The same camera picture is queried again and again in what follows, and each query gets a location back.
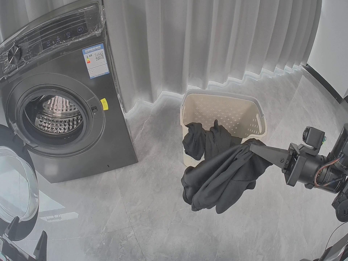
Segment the front-loading washing machine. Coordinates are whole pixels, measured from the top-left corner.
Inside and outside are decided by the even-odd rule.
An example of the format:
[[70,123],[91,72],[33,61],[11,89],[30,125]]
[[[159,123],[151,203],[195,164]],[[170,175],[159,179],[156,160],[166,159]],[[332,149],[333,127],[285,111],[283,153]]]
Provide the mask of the front-loading washing machine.
[[68,4],[0,45],[4,126],[50,183],[137,162],[103,10],[102,0]]

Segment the plastic wrap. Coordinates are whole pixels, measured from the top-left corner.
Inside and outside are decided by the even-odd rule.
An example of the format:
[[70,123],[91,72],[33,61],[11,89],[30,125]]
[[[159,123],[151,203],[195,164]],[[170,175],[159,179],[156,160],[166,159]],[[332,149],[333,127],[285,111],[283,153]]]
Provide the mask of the plastic wrap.
[[[104,7],[98,2],[67,13],[58,13],[54,17],[49,13],[38,18],[0,44],[0,66],[3,77],[7,79],[32,61],[50,54],[58,47],[62,48],[91,36],[99,36],[104,26]],[[20,47],[21,58],[17,63],[11,64],[8,51],[14,45]]]

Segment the yellow warning sticker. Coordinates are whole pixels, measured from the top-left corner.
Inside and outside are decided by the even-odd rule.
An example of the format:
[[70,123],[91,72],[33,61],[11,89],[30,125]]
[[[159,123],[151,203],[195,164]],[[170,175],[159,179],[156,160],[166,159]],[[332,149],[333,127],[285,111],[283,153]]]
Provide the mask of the yellow warning sticker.
[[100,100],[100,102],[102,103],[103,110],[108,110],[109,109],[109,106],[107,105],[107,99],[106,98],[102,98]]

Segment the gray marble floor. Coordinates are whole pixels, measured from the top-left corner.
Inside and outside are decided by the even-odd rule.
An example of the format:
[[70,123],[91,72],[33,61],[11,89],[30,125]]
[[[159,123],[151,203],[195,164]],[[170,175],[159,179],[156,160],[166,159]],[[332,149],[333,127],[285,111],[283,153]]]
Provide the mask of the gray marble floor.
[[[263,141],[287,149],[302,131],[326,132],[327,154],[348,114],[300,68],[242,85],[210,89],[258,99],[268,123]],[[182,199],[180,96],[164,93],[153,105],[138,102],[127,114],[139,163],[74,181],[49,184],[39,175],[40,218],[18,244],[32,253],[42,230],[48,260],[289,260],[318,258],[340,224],[333,194],[285,184],[269,167],[228,211],[191,211]],[[333,244],[348,231],[342,226]]]

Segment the black cloth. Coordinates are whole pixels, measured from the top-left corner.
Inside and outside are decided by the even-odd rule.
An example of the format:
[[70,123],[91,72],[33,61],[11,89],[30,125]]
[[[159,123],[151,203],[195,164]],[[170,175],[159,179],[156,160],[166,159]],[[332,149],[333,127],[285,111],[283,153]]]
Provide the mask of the black cloth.
[[193,211],[216,206],[216,212],[221,214],[246,189],[255,188],[256,179],[271,163],[251,152],[250,144],[264,146],[260,140],[251,138],[185,170],[181,179],[183,199]]
[[185,135],[182,144],[185,154],[195,160],[200,160],[203,154],[204,159],[209,160],[231,146],[240,144],[242,140],[232,136],[223,126],[219,126],[217,120],[208,131],[202,128],[201,123],[190,123],[186,127],[189,128],[189,133]]

